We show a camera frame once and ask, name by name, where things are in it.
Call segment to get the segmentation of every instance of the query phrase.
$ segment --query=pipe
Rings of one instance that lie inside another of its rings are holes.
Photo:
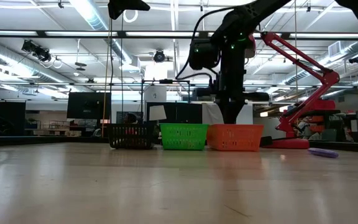
[[[335,6],[336,2],[335,1],[332,1],[332,3],[327,7],[325,8],[322,12],[320,12],[320,14],[313,20],[311,21],[304,29],[307,30],[309,29],[311,26],[313,26],[317,21],[319,21],[321,18],[323,18],[323,16],[325,14],[327,14],[334,6]]]
[[[39,76],[39,80],[43,82],[57,83],[73,83],[74,81],[50,69],[44,68],[39,63],[32,61],[25,56],[19,55],[7,48],[0,46],[0,65],[11,67],[11,72],[28,75]],[[78,91],[92,91],[84,86],[76,86]]]
[[[93,30],[109,30],[107,23],[104,21],[97,5],[93,0],[70,0],[71,5],[84,18],[84,20],[92,27]],[[109,39],[104,40],[107,45],[110,44]],[[117,39],[111,39],[111,50],[123,63],[131,64],[132,56],[121,46]]]
[[[343,46],[343,56],[341,58],[335,58],[334,60],[331,60],[329,57],[329,52],[326,52],[325,54],[322,54],[321,56],[317,57],[315,60],[322,64],[325,67],[329,67],[330,64],[338,62],[340,60],[347,60],[350,59],[358,54],[358,42],[346,42],[342,41]],[[296,75],[296,71],[291,72],[287,78],[284,78],[281,82],[277,82],[278,85],[291,85],[292,83],[296,82],[296,79],[301,80],[302,78],[308,77],[310,74],[304,70],[298,72],[298,75]],[[277,88],[266,88],[264,92],[266,93],[272,93],[276,91]]]
[[[346,77],[349,77],[349,76],[355,75],[355,74],[358,74],[358,68],[355,68],[354,70],[351,70],[350,72],[346,72],[346,73],[344,73],[344,74],[342,74],[342,75],[339,75],[339,76],[340,76],[341,78],[346,78]],[[332,93],[327,93],[327,94],[325,94],[324,96],[325,96],[325,97],[334,96],[334,95],[337,95],[337,94],[342,93],[342,92],[344,92],[344,91],[345,91],[345,90],[338,90],[338,91],[334,91],[334,92],[332,92]],[[300,91],[298,96],[302,96],[305,92],[307,92],[307,90]],[[291,99],[291,98],[294,98],[294,97],[296,97],[296,95],[291,95],[291,96],[286,97],[285,100]]]

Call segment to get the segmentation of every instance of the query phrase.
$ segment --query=purple object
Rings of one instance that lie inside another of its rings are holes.
[[[310,154],[316,155],[316,156],[323,156],[328,158],[337,158],[339,154],[334,151],[325,150],[325,149],[317,149],[317,148],[310,148],[308,149]]]

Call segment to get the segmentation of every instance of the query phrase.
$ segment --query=wooden floor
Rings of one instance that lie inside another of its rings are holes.
[[[0,223],[358,224],[358,153],[0,147]]]

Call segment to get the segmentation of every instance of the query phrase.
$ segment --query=black basket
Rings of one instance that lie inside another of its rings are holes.
[[[151,149],[153,126],[149,124],[109,124],[110,147],[116,149]]]

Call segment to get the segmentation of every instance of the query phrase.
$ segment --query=green basket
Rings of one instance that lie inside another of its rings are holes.
[[[164,149],[203,150],[208,124],[160,124]]]

